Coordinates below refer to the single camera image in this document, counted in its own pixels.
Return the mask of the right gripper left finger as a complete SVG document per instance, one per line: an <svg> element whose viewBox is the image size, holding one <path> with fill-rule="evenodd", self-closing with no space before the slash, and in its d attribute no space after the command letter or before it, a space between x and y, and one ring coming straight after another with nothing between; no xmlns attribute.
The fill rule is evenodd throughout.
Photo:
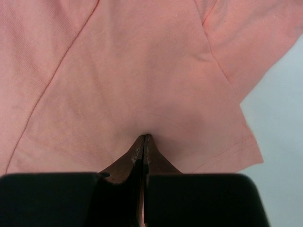
<svg viewBox="0 0 303 227"><path fill-rule="evenodd" d="M3 227L138 227L144 136L99 173L7 174L0 179Z"/></svg>

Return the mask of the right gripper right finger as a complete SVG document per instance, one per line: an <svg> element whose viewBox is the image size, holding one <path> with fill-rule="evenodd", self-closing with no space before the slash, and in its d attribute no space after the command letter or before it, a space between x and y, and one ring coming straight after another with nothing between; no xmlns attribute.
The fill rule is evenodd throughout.
<svg viewBox="0 0 303 227"><path fill-rule="evenodd" d="M258 189L242 174L183 174L144 137L148 227L268 227Z"/></svg>

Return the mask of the pink polo shirt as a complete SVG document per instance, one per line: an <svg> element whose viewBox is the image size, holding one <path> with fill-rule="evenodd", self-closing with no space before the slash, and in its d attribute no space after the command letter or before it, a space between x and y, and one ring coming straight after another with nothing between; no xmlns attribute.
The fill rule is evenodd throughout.
<svg viewBox="0 0 303 227"><path fill-rule="evenodd" d="M240 107L300 0L3 0L0 172L100 171L151 134L184 173L263 162Z"/></svg>

